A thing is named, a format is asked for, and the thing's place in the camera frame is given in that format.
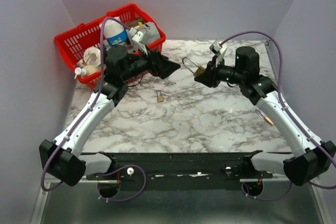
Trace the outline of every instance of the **purple cable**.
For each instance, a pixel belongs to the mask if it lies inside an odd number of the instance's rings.
[[[105,23],[108,20],[114,20],[115,22],[119,23],[120,25],[122,25],[125,29],[130,29],[130,27],[128,27],[127,25],[125,25],[123,22],[117,20],[116,18],[112,18],[112,17],[106,17],[104,19],[104,21],[102,22],[101,25],[101,29],[100,29],[100,55],[104,55],[104,49],[103,49],[103,39],[104,39],[104,28],[105,28]],[[66,143],[68,137],[70,137],[70,135],[74,132],[74,130],[76,129],[76,127],[78,126],[78,124],[83,120],[83,118],[91,111],[91,109],[93,109],[94,105],[96,104],[96,102],[98,101],[98,98],[101,94],[102,88],[103,88],[103,79],[104,79],[104,57],[100,57],[100,85],[99,85],[99,90],[97,93],[96,98],[94,99],[94,101],[92,102],[91,106],[88,107],[88,109],[79,117],[79,119],[74,123],[74,125],[71,127],[71,129],[69,129],[69,132],[67,133],[66,137],[63,138],[62,142],[56,147],[56,149],[53,151],[53,153],[50,155],[49,159],[47,160],[44,168],[43,168],[43,172],[42,172],[42,176],[41,176],[41,188],[43,191],[52,191],[54,189],[56,189],[57,187],[59,187],[63,182],[60,182],[58,184],[56,184],[54,187],[49,187],[46,188],[44,185],[44,180],[47,174],[47,169],[49,168],[49,165],[51,163],[51,161],[53,160],[53,158],[56,156],[57,152],[62,148],[62,146]]]
[[[242,183],[241,186],[242,186],[241,190],[243,191],[243,193],[245,194],[246,197],[251,198],[251,199],[260,200],[260,201],[276,201],[276,200],[281,200],[281,199],[287,197],[290,194],[290,192],[293,190],[293,188],[294,188],[293,183],[290,183],[290,188],[289,188],[289,190],[284,195],[282,195],[282,196],[280,196],[278,198],[268,199],[268,198],[259,198],[259,197],[251,196],[249,194],[249,190],[248,190],[247,185],[245,183]]]
[[[240,35],[244,35],[244,34],[261,34],[261,35],[264,35],[267,38],[269,38],[275,44],[275,46],[276,46],[276,48],[279,52],[279,77],[278,77],[278,90],[277,90],[279,101],[280,101],[282,107],[284,108],[284,110],[289,115],[289,117],[293,120],[295,125],[304,133],[304,135],[307,137],[307,139],[309,141],[311,141],[313,143],[313,145],[315,145],[325,156],[327,156],[327,158],[331,161],[333,166],[336,168],[336,161],[333,159],[333,157],[309,135],[309,133],[305,130],[305,128],[303,128],[303,126],[298,122],[298,120],[296,120],[296,118],[293,116],[293,114],[289,111],[286,104],[284,103],[284,100],[282,99],[282,96],[281,96],[282,52],[281,52],[279,44],[275,41],[275,39],[273,39],[270,35],[268,35],[266,33],[263,33],[262,31],[251,30],[251,31],[244,31],[244,32],[239,33],[239,34],[232,35],[232,36],[228,37],[227,39],[223,40],[223,42],[221,42],[219,45],[222,46],[224,43],[228,42],[229,40],[231,40],[235,37],[238,37]],[[321,186],[321,185],[315,184],[313,182],[308,182],[308,183],[310,183],[313,186],[322,188],[322,189],[328,189],[328,190],[336,189],[336,185],[334,185],[334,186]]]
[[[117,173],[117,172],[119,172],[119,171],[121,171],[121,170],[123,170],[125,168],[129,168],[129,167],[136,167],[136,168],[138,168],[142,172],[142,174],[143,174],[143,185],[142,185],[141,189],[136,194],[134,194],[133,196],[125,198],[125,199],[110,199],[110,198],[104,198],[104,197],[102,197],[100,195],[100,191],[99,191],[100,190],[100,186],[98,185],[97,192],[99,194],[99,198],[103,198],[103,199],[105,199],[107,201],[111,201],[111,202],[125,202],[125,201],[128,201],[128,200],[134,199],[135,197],[137,197],[138,195],[140,195],[140,193],[143,192],[143,190],[145,189],[145,186],[146,186],[146,173],[138,165],[125,165],[125,166],[123,166],[123,167],[121,167],[121,168],[119,168],[117,170],[112,171],[111,173],[106,173],[106,174],[98,173],[97,175],[100,175],[100,176],[110,176],[112,174],[115,174],[115,173]]]

